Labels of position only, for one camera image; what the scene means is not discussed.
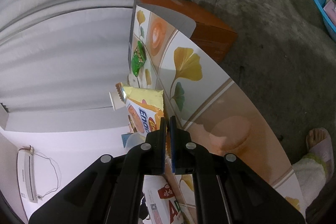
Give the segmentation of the yellow biscuit packet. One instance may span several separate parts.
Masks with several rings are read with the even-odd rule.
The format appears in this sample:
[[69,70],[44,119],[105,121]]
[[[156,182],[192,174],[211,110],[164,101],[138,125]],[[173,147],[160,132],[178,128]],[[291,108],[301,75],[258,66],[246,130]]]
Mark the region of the yellow biscuit packet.
[[146,137],[159,130],[164,117],[163,90],[135,88],[123,83],[117,83],[116,90],[140,135]]

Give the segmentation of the white red paper package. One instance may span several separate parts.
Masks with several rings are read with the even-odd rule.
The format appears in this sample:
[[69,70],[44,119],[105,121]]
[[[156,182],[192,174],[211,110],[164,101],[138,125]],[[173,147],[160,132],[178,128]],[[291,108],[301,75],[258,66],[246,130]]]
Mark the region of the white red paper package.
[[145,175],[142,191],[151,223],[195,223],[163,176]]

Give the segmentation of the white air conditioner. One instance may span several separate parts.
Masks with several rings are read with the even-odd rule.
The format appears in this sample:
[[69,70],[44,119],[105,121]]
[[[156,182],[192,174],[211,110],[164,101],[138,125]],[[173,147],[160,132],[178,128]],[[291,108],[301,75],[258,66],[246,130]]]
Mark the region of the white air conditioner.
[[23,199],[38,203],[34,174],[34,154],[30,149],[20,149],[17,155],[19,192]]

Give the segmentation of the foot in pink slipper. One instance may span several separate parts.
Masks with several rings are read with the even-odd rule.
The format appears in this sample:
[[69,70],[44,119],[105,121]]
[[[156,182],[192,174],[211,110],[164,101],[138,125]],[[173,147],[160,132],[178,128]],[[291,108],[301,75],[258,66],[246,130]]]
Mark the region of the foot in pink slipper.
[[314,128],[306,136],[307,154],[293,164],[306,210],[334,174],[331,136],[325,128]]

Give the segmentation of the white paper cup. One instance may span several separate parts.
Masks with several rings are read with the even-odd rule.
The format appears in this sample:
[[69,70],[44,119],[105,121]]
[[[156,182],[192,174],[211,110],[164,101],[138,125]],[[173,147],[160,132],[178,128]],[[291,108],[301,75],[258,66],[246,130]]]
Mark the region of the white paper cup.
[[109,97],[114,111],[125,107],[125,103],[117,91],[109,92]]

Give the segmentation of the patterned tablecloth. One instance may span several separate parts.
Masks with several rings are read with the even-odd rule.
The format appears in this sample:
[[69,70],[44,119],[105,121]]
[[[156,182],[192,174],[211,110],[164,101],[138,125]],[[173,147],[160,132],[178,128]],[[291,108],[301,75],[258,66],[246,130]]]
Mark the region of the patterned tablecloth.
[[270,223],[292,223],[290,209],[304,221],[302,194],[284,150],[265,119],[227,73],[189,38],[190,19],[160,6],[136,5],[130,53],[143,45],[146,60],[129,83],[163,90],[165,111],[191,139],[222,156],[232,152],[281,196],[263,198]]

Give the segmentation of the green snack packet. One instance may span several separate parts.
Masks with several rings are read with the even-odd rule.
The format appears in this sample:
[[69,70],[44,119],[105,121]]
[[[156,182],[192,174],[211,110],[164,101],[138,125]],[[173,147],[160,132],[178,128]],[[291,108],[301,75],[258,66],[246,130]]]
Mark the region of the green snack packet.
[[139,75],[139,71],[144,66],[145,62],[146,62],[146,51],[143,46],[143,43],[139,40],[131,57],[131,71],[133,72],[135,77]]

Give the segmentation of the grey curtain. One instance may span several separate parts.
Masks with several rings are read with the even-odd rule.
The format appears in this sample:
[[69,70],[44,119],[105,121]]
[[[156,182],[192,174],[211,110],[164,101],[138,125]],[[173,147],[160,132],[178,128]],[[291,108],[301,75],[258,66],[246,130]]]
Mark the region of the grey curtain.
[[109,92],[129,71],[134,0],[1,0],[5,129],[68,132],[125,127]]

